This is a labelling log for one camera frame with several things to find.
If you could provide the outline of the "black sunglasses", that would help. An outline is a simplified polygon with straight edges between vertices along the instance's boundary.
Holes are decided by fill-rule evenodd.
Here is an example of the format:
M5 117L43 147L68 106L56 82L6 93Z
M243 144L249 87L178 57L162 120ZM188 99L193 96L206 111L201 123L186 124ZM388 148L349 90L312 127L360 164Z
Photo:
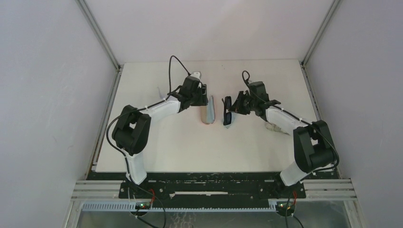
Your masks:
M232 112L230 108L232 106L232 98L230 96L226 96L222 99L223 102L223 126L229 127L232 124Z

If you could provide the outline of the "pink glasses case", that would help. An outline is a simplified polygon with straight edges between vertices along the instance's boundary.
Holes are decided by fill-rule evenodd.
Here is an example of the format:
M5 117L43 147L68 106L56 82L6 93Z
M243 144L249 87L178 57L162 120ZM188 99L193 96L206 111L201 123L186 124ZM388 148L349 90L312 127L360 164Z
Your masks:
M200 107L201 122L206 124L206 106Z

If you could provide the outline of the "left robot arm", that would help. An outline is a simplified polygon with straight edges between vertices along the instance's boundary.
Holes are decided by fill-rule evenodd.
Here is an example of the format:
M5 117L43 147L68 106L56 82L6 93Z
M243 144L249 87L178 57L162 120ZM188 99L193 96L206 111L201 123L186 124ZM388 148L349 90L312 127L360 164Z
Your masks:
M193 72L161 101L143 108L125 106L108 125L106 140L123 155L126 178L139 185L147 177L143 150L152 124L191 106L206 106L207 103L207 86L201 82L201 73Z

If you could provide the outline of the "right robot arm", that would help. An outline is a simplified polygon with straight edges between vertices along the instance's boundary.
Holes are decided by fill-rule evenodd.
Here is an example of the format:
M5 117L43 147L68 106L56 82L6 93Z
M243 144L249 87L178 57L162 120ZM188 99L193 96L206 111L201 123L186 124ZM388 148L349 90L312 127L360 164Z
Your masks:
M330 164L336 166L338 154L326 122L309 122L281 108L279 101L269 99L261 81L245 84L248 89L239 92L229 111L242 115L254 112L293 138L294 161L280 172L279 186L294 185L314 171L328 170Z

